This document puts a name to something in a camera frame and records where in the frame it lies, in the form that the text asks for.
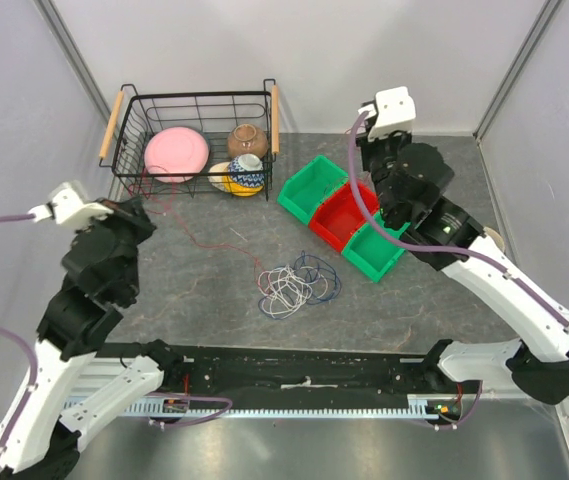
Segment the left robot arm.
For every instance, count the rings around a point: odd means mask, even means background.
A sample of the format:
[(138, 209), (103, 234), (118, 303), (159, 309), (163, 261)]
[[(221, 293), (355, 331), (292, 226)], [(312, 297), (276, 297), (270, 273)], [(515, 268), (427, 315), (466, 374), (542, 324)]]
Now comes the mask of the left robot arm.
[(0, 223), (51, 219), (75, 237), (62, 259), (65, 276), (29, 345), (0, 327), (28, 359), (27, 373), (0, 422), (0, 479), (62, 479), (92, 437), (137, 399), (183, 382), (183, 359), (165, 342), (143, 345), (131, 366), (75, 410), (62, 406), (92, 363), (123, 309), (139, 293), (138, 253), (156, 227), (140, 198), (86, 201), (73, 193)]

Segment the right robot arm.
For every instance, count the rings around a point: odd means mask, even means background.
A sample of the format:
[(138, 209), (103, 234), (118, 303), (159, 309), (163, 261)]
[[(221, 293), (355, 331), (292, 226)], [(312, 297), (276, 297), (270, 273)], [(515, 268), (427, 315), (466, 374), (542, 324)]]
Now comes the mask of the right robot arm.
[(466, 210), (445, 197), (454, 172), (437, 148), (407, 131), (384, 139), (353, 131), (355, 155), (369, 172), (380, 221), (367, 222), (389, 243), (468, 289), (515, 332), (514, 339), (468, 344), (440, 340), (429, 351), (422, 381), (431, 392), (477, 381), (516, 388), (556, 405), (569, 397), (569, 310), (519, 270)]

